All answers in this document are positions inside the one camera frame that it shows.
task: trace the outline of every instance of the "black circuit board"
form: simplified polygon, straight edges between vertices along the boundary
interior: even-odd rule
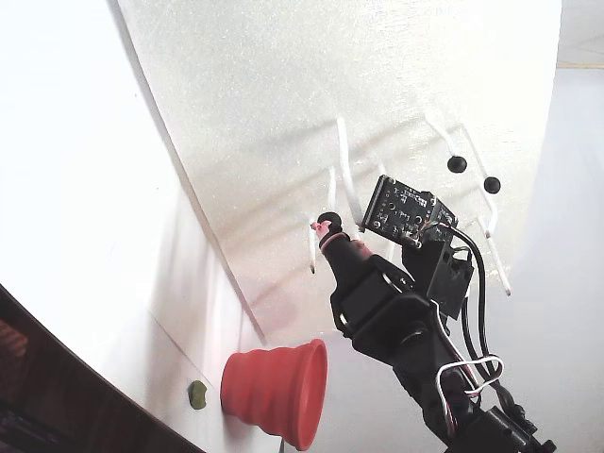
[[[382,175],[377,181],[363,226],[395,243],[416,233],[428,222],[439,221],[457,226],[457,217],[430,192],[418,192],[402,182]],[[450,241],[452,235],[443,228],[430,228],[423,240]]]

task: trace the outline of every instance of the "white wall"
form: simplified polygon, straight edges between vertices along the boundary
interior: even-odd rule
[[[514,296],[490,289],[487,328],[492,352],[507,364],[504,385],[538,438],[561,452],[604,449],[602,194],[604,72],[559,70]],[[344,338],[328,338],[327,348],[326,405],[311,452],[445,450],[387,366]]]
[[[112,12],[105,0],[0,2],[0,283],[194,444],[277,451],[277,437],[222,414],[224,364],[260,338]],[[209,388],[202,411],[188,401],[195,379]]]

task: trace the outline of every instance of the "white hook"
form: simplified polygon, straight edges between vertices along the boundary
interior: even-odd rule
[[[307,230],[309,231],[309,247],[310,247],[310,271],[314,274],[317,267],[317,238],[314,229],[310,225],[316,222],[316,219],[309,217],[307,223]]]
[[[338,118],[336,120],[338,127],[338,142],[340,145],[340,171],[342,172],[342,180],[344,181],[344,188],[346,191],[346,198],[348,200],[348,207],[352,214],[352,219],[355,224],[359,227],[359,231],[364,231],[362,227],[362,210],[359,197],[355,191],[355,185],[352,180],[352,173],[350,172],[350,157],[348,147],[348,135],[346,134],[346,124],[344,118]]]
[[[480,225],[484,236],[487,238],[487,245],[489,245],[489,249],[491,250],[491,256],[493,257],[493,261],[495,262],[495,268],[497,269],[497,273],[499,274],[499,279],[501,280],[503,289],[505,290],[507,295],[512,295],[512,286],[510,285],[508,276],[506,276],[506,271],[503,268],[501,259],[499,258],[497,246],[495,245],[495,239],[493,239],[493,236],[487,236],[487,228],[484,225],[484,221],[480,217],[478,218],[478,224]]]
[[[336,210],[336,170],[329,167],[329,185],[327,186],[327,209]]]
[[[441,138],[445,141],[448,152],[451,156],[460,156],[451,136],[446,132],[446,130],[440,126],[438,126],[434,120],[428,115],[424,115],[424,119],[430,125],[430,127],[441,136]],[[464,123],[460,124],[463,133],[468,142],[470,142],[470,146],[474,152],[474,156],[478,162],[478,166],[480,167],[481,174],[486,178],[486,168],[484,166],[484,161],[482,160],[482,153],[476,146],[476,142],[473,140],[472,134],[468,131],[466,125]],[[476,182],[484,201],[486,201],[489,206],[489,210],[491,211],[491,218],[489,219],[489,225],[486,226],[482,218],[478,218],[478,223],[480,224],[480,228],[482,229],[482,233],[487,241],[487,245],[489,245],[489,249],[491,250],[491,255],[493,256],[493,260],[495,261],[495,267],[497,272],[499,273],[499,278],[501,280],[501,284],[507,295],[512,294],[512,287],[510,286],[510,282],[508,281],[508,277],[506,276],[505,270],[503,269],[503,264],[501,263],[501,259],[499,258],[499,253],[497,252],[497,247],[495,245],[495,240],[493,239],[493,233],[495,232],[495,227],[497,225],[497,221],[499,220],[499,211],[495,204],[493,198],[484,190],[483,181],[480,180],[479,176],[477,176]]]
[[[426,123],[428,123],[429,126],[434,130],[434,132],[440,135],[441,138],[445,141],[446,149],[449,152],[449,155],[452,158],[455,156],[460,156],[460,154],[457,152],[455,144],[451,140],[451,136],[446,132],[446,130],[438,126],[431,116],[424,114],[424,119],[426,120]]]
[[[480,168],[480,173],[484,180],[489,176],[489,174],[487,173],[486,167],[484,165],[484,160],[482,159],[482,153],[480,152],[480,149],[476,146],[476,142],[474,141],[473,135],[470,133],[470,130],[468,129],[468,127],[465,125],[464,122],[461,122],[461,130],[463,131],[465,138],[468,140],[468,142],[470,142],[470,147],[472,148],[474,157],[476,158],[476,160],[478,162],[478,167]],[[483,198],[486,200],[487,204],[489,205],[489,209],[491,210],[491,218],[489,219],[489,225],[484,231],[484,235],[488,239],[491,236],[493,236],[493,233],[495,232],[495,227],[497,226],[497,220],[499,219],[499,212],[497,210],[497,206],[495,205],[495,202],[493,201],[493,198],[491,197],[491,195],[489,193],[487,193],[487,191],[484,190],[484,185],[482,184],[482,181],[479,181],[478,185],[480,186],[480,191],[482,192]]]

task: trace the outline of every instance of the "cable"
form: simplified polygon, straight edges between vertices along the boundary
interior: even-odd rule
[[[443,326],[443,321],[441,320],[441,308],[435,300],[430,299],[430,302],[434,304],[436,307],[436,325],[439,328],[439,333],[443,340],[445,340],[446,344],[449,346],[451,352],[455,355],[458,361],[465,361],[465,358],[461,354],[460,350],[451,342],[451,339],[446,335],[445,327]],[[472,368],[469,365],[463,367],[463,371],[465,374],[465,378],[473,389],[478,388],[478,380],[476,379],[476,375]]]
[[[445,423],[446,423],[446,433],[450,438],[453,438],[455,436],[455,418],[453,417],[453,414],[451,413],[451,408],[449,407],[448,403],[446,402],[446,398],[445,398],[445,393],[443,392],[443,386],[441,385],[441,375],[443,374],[444,371],[449,370],[451,368],[456,368],[458,366],[465,366],[465,365],[476,365],[478,367],[479,364],[482,363],[489,363],[491,361],[496,361],[499,363],[499,367],[497,368],[497,372],[495,373],[495,375],[485,381],[482,385],[480,385],[477,389],[472,390],[472,391],[465,391],[466,394],[468,395],[477,395],[480,394],[480,392],[482,392],[482,390],[489,386],[489,385],[493,385],[493,383],[499,379],[501,377],[501,374],[503,373],[503,360],[500,359],[498,356],[489,356],[489,357],[483,357],[481,359],[477,359],[475,361],[454,361],[452,363],[446,363],[445,365],[441,366],[438,370],[438,372],[436,373],[436,391],[438,392],[438,396],[441,398],[441,404],[443,406],[443,415],[445,416]]]
[[[484,320],[486,306],[486,272],[484,269],[484,260],[482,259],[482,255],[480,254],[478,246],[472,240],[472,238],[470,238],[464,232],[459,231],[454,226],[443,224],[438,221],[432,221],[425,224],[424,227],[420,230],[420,232],[423,233],[427,229],[433,227],[443,227],[448,229],[454,236],[464,241],[474,253],[478,268],[478,335],[480,339],[480,348],[482,350],[482,355],[483,357],[487,357],[490,355],[490,353],[489,347],[487,345]],[[476,352],[476,349],[474,348],[472,337],[470,335],[470,327],[468,326],[467,299],[464,299],[463,303],[461,304],[461,328],[463,331],[463,340],[465,341],[465,345],[468,349],[468,354],[470,354],[472,360],[476,361],[478,360],[478,354]],[[487,364],[486,370],[482,365],[479,364],[477,364],[476,367],[480,375],[485,380],[491,379],[496,373],[493,365],[490,363]],[[497,398],[499,399],[499,404],[501,404],[501,409],[503,409],[503,411],[509,416],[514,416],[512,409],[514,408],[515,403],[512,394],[497,380],[493,382],[492,387],[497,392]]]
[[[434,227],[443,227],[443,228],[448,229],[453,234],[453,236],[464,241],[470,247],[470,250],[472,250],[472,253],[474,253],[474,259],[476,260],[477,268],[478,268],[478,337],[479,337],[479,341],[480,341],[480,349],[482,351],[482,356],[486,357],[489,355],[489,347],[487,345],[485,322],[484,322],[485,306],[486,306],[486,272],[484,270],[484,260],[482,259],[480,250],[478,250],[478,246],[472,240],[472,238],[470,238],[464,232],[459,231],[454,226],[443,224],[439,221],[432,221],[432,222],[428,222],[427,224],[425,224],[424,227],[420,230],[420,233],[423,233],[427,229],[434,228]],[[467,331],[467,335],[464,333],[463,338],[466,341],[466,346],[468,348],[470,357],[472,357],[473,360],[477,360],[478,354],[476,353],[476,350],[474,349],[474,345],[472,343],[472,338],[469,334],[469,329]],[[477,368],[478,368],[478,371],[480,372],[480,375],[485,379],[491,378],[491,376],[495,373],[495,369],[490,363],[487,364],[487,369],[489,370],[488,373],[485,371],[484,367],[482,367],[482,366],[477,366]]]

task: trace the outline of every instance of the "white wire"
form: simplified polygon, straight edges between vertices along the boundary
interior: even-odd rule
[[[435,300],[430,299],[430,302],[432,304],[434,304],[434,306],[436,307],[436,325],[439,328],[441,337],[449,345],[451,351],[453,352],[453,354],[455,354],[458,361],[465,361],[465,357],[461,354],[460,350],[453,344],[453,342],[451,342],[451,339],[448,337],[448,335],[445,332],[445,327],[443,326],[443,321],[441,320],[441,306]],[[469,365],[464,366],[463,370],[465,371],[464,374],[465,374],[465,377],[468,380],[468,383],[470,384],[470,386],[473,389],[476,389],[478,387],[478,379],[477,379],[476,375],[474,374],[474,370],[472,370],[472,367],[470,367]]]
[[[453,414],[451,413],[451,409],[449,408],[448,403],[446,402],[445,393],[443,392],[443,387],[441,386],[441,375],[443,374],[444,371],[449,370],[451,368],[456,368],[458,366],[466,366],[466,365],[476,365],[479,363],[485,363],[487,361],[498,362],[501,365],[499,367],[499,373],[497,373],[497,375],[495,377],[493,377],[492,379],[484,382],[477,389],[465,391],[468,395],[476,396],[476,395],[480,394],[480,392],[482,392],[482,390],[485,387],[487,387],[488,385],[491,385],[493,382],[495,382],[496,380],[501,378],[501,375],[503,374],[504,365],[503,365],[503,360],[500,359],[498,356],[492,355],[492,356],[488,356],[488,357],[483,357],[476,361],[454,361],[452,363],[446,363],[445,365],[441,366],[439,368],[438,372],[436,373],[436,391],[438,392],[438,395],[441,398],[441,404],[443,405],[443,415],[445,416],[446,433],[449,437],[455,436],[455,419],[453,417]]]
[[[487,172],[486,166],[484,165],[484,160],[482,160],[482,153],[480,152],[480,149],[476,146],[476,142],[474,141],[474,134],[470,133],[470,129],[468,128],[468,126],[465,125],[464,121],[461,122],[461,130],[463,131],[465,138],[468,140],[468,142],[470,142],[470,147],[474,152],[474,157],[478,162],[478,167],[480,168],[482,177],[486,179],[489,176],[489,173]]]
[[[316,244],[316,232],[310,227],[310,224],[314,222],[313,217],[309,217],[307,223],[307,229],[309,230],[309,247],[310,247],[310,271],[314,274],[317,267],[317,244]]]
[[[355,224],[362,228],[362,210],[359,197],[355,191],[355,185],[352,180],[352,173],[350,172],[350,159],[348,149],[348,135],[346,134],[346,123],[344,118],[338,118],[336,120],[338,127],[338,141],[340,145],[340,171],[342,173],[342,180],[344,182],[344,189],[346,191],[346,198],[348,199],[348,207],[352,214],[352,219]]]
[[[393,261],[395,248],[396,248],[396,244],[393,243],[392,241],[388,241],[388,248],[386,249],[386,259],[389,262]]]
[[[327,209],[336,210],[336,170],[329,167],[329,185],[327,186]]]
[[[491,250],[491,256],[493,257],[493,261],[495,262],[495,268],[497,269],[497,273],[499,274],[499,279],[501,280],[501,284],[503,285],[503,289],[506,292],[506,295],[512,295],[512,286],[510,285],[510,281],[508,280],[508,276],[506,275],[506,270],[503,268],[503,263],[501,262],[501,258],[499,257],[499,252],[497,251],[497,246],[495,244],[495,239],[493,236],[487,236],[486,234],[486,226],[484,225],[484,221],[479,217],[478,224],[480,228],[482,228],[482,232],[484,233],[487,245],[489,245],[489,249]]]
[[[429,126],[432,127],[434,132],[436,132],[438,135],[440,135],[441,138],[445,141],[446,150],[449,152],[449,155],[452,158],[454,158],[456,156],[460,156],[461,154],[458,153],[457,147],[453,143],[453,140],[451,140],[451,136],[442,127],[438,126],[434,122],[434,119],[431,116],[424,114],[424,119],[426,120],[426,123],[428,123]]]

